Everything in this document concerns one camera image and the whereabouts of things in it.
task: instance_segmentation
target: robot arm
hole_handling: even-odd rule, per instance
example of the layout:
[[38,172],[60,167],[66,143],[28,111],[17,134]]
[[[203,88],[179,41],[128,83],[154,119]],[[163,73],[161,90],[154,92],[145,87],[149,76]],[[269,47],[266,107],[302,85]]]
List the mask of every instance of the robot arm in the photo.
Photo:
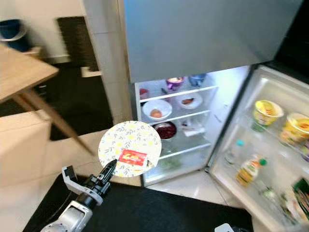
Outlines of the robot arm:
[[80,232],[92,216],[96,205],[101,205],[103,197],[110,188],[110,179],[116,168],[117,160],[109,162],[101,173],[95,177],[90,175],[84,186],[74,182],[76,174],[73,167],[63,167],[62,176],[69,190],[79,194],[71,201],[58,220],[45,226],[41,232]]

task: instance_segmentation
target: white tile floor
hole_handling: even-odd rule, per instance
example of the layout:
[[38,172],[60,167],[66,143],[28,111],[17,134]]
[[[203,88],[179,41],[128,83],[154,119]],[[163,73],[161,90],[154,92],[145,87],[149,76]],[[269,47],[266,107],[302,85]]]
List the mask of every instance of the white tile floor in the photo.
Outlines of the white tile floor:
[[[1,231],[22,231],[62,166],[73,165],[78,174],[98,174],[102,169],[72,139],[49,141],[50,122],[33,113],[0,118],[0,224]],[[105,131],[81,136],[96,150]],[[139,178],[113,178],[140,185]],[[202,171],[149,187],[204,201],[241,207],[241,204]],[[267,230],[253,219],[255,232]]]

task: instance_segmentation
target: yellow cup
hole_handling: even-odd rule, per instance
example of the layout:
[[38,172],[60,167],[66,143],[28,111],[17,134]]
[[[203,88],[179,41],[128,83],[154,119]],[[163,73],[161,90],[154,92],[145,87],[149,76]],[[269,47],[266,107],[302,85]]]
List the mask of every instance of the yellow cup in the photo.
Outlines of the yellow cup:
[[[272,113],[267,114],[269,109],[265,109],[263,105],[267,105],[268,108],[271,108]],[[282,108],[276,103],[267,100],[256,101],[253,112],[255,123],[253,124],[252,129],[255,131],[264,131],[265,127],[274,123],[279,117],[282,117],[283,114]]]
[[294,145],[309,138],[309,117],[290,113],[282,128],[280,138],[283,142]]

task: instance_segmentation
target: refrigerator door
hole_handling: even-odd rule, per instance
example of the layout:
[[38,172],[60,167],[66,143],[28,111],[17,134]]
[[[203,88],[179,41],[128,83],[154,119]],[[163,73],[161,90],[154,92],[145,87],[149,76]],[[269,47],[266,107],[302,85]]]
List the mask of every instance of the refrigerator door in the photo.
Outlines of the refrigerator door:
[[[284,116],[258,132],[254,124],[253,110],[257,100],[269,100],[284,111]],[[234,115],[213,154],[211,175],[232,193],[244,207],[261,220],[271,231],[308,231],[308,226],[294,225],[284,214],[280,195],[291,188],[300,177],[309,179],[309,163],[302,158],[301,145],[291,145],[281,140],[281,131],[287,115],[298,112],[309,116],[309,86],[290,76],[265,66],[255,70],[249,79]],[[225,160],[227,150],[242,139],[234,165]],[[253,154],[262,155],[267,165],[248,187],[236,181],[242,163]],[[265,191],[272,189],[275,195],[267,198]]]
[[124,0],[131,82],[272,60],[302,0]]

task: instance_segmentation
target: wooden table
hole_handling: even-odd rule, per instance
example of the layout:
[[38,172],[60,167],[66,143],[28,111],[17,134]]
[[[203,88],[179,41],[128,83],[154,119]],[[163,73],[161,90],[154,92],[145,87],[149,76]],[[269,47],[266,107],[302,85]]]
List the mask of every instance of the wooden table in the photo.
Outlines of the wooden table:
[[94,155],[69,124],[32,89],[57,73],[57,68],[0,44],[0,103],[13,98],[27,111],[43,109],[66,136]]

